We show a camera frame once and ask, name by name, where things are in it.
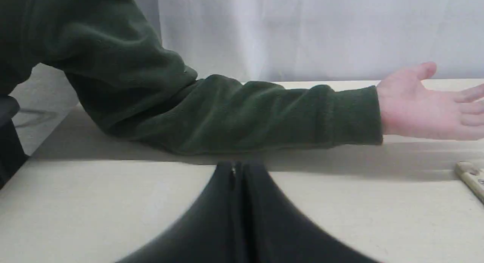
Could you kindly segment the green sleeved forearm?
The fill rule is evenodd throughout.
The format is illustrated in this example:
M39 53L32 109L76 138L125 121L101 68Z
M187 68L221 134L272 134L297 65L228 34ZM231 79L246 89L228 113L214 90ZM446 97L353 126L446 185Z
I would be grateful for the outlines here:
M284 89L198 79L134 0L0 0L1 95L62 70L103 132L181 155L380 145L374 86Z

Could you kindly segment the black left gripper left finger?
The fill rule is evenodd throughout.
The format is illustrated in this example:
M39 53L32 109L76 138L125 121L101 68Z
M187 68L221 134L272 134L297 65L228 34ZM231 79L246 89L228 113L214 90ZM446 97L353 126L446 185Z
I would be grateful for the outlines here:
M233 165L216 165L192 206L161 235L122 263L242 263L243 244L233 203Z

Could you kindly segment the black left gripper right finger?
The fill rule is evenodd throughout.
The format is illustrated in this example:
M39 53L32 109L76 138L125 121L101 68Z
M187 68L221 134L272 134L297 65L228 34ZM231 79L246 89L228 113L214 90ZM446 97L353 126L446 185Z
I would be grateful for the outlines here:
M373 263L311 221L260 163L242 165L245 237L251 263Z

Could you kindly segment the bare human hand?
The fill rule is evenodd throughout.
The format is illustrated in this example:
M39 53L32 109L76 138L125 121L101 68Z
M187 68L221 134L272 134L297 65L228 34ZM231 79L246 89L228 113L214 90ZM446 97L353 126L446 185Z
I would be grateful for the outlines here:
M422 82L437 72L434 62L398 70L377 85L385 135L476 141L484 137L483 85L437 91Z

